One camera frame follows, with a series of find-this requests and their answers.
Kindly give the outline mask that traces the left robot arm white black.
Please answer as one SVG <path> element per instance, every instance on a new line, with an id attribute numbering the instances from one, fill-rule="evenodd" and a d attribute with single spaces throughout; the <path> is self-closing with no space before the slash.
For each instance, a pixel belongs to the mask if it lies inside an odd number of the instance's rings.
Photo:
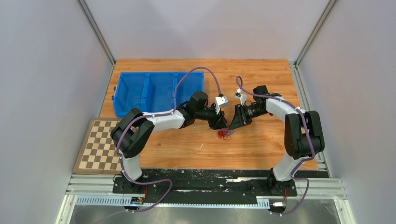
<path id="1" fill-rule="evenodd" d="M 222 94 L 215 97 L 214 103 L 209 105 L 207 94 L 197 91 L 188 101 L 169 111 L 149 113 L 137 108 L 131 109 L 110 134 L 120 156 L 121 174 L 126 178 L 126 189 L 138 193 L 143 187 L 140 153 L 151 134 L 168 129 L 182 129 L 197 119 L 207 121 L 212 130 L 225 129 L 227 120 L 222 108 L 228 105 L 227 97 Z"/>

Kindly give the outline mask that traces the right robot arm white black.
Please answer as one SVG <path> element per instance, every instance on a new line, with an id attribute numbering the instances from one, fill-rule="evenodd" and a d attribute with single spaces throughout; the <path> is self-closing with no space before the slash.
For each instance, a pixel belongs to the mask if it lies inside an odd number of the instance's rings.
<path id="1" fill-rule="evenodd" d="M 306 111 L 286 101 L 280 94 L 271 94 L 264 85 L 253 92 L 254 102 L 246 104 L 247 96 L 241 88 L 235 94 L 240 100 L 234 109 L 234 117 L 229 129 L 250 125 L 254 118 L 264 114 L 275 115 L 284 123 L 285 154 L 280 162 L 270 170 L 266 188 L 278 195 L 292 181 L 294 174 L 306 161 L 325 148 L 325 141 L 317 111 Z"/>

